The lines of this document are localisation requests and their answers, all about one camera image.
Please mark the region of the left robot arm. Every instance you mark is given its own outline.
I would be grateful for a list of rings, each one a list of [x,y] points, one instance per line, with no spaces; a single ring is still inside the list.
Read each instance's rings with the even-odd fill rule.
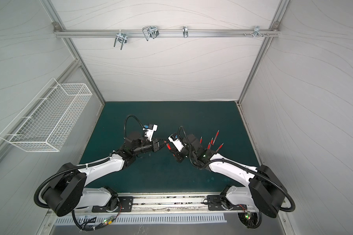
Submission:
[[[33,201],[36,206],[52,211],[59,217],[74,210],[101,207],[110,212],[118,209],[117,193],[109,188],[89,188],[88,185],[106,175],[128,168],[138,155],[161,150],[167,141],[148,140],[134,132],[124,144],[108,157],[87,164],[64,164],[57,173],[47,178],[36,189]]]

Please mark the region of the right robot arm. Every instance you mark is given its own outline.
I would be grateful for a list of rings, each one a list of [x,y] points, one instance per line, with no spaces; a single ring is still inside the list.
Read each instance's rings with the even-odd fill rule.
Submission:
[[[254,206],[271,218],[277,217],[279,211],[295,211],[295,201],[268,166],[248,166],[230,160],[217,151],[204,148],[194,135],[181,138],[174,133],[168,140],[169,150],[179,162],[188,158],[195,168],[221,174],[245,187],[244,190],[227,187],[222,192],[224,202]]]

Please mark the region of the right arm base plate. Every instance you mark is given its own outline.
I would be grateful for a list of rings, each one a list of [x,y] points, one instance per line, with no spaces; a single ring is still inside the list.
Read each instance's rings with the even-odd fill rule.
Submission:
[[[209,211],[247,211],[248,204],[232,204],[222,195],[208,195],[203,204]]]

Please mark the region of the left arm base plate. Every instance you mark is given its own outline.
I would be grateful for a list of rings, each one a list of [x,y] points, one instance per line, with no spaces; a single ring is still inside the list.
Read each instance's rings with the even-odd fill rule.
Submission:
[[[95,213],[109,213],[109,212],[131,212],[134,197],[132,196],[119,196],[111,200],[106,206],[93,206],[92,212]]]

